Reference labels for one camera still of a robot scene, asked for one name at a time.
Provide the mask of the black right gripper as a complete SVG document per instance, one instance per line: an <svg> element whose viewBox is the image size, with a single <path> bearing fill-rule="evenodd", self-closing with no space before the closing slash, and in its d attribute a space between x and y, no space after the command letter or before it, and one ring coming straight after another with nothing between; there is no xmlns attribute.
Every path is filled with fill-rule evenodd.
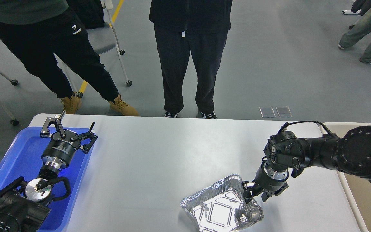
<svg viewBox="0 0 371 232"><path fill-rule="evenodd" d="M262 193L262 201L266 202L273 195L279 195L288 188L288 170L275 171L268 160L264 160L257 170L253 182L242 181L243 199L249 204L253 197Z"/></svg>

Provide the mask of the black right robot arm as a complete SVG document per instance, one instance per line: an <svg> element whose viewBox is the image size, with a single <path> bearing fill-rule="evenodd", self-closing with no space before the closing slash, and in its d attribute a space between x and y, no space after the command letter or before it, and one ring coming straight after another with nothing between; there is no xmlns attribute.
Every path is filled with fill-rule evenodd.
<svg viewBox="0 0 371 232"><path fill-rule="evenodd" d="M322 125L319 138L298 138L284 123L270 136L265 157L252 182L243 181L243 199L248 204L261 194L262 201L281 194L287 187L288 169L293 178L305 168L316 166L368 179L371 182L371 125L352 128L342 138Z"/></svg>

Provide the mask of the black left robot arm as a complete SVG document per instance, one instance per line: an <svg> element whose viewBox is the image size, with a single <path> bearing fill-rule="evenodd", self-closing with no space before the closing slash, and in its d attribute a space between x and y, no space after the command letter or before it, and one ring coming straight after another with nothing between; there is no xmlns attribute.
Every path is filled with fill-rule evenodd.
<svg viewBox="0 0 371 232"><path fill-rule="evenodd" d="M0 232L60 232L69 222L97 140L94 124L64 128L47 117L21 131L0 163Z"/></svg>

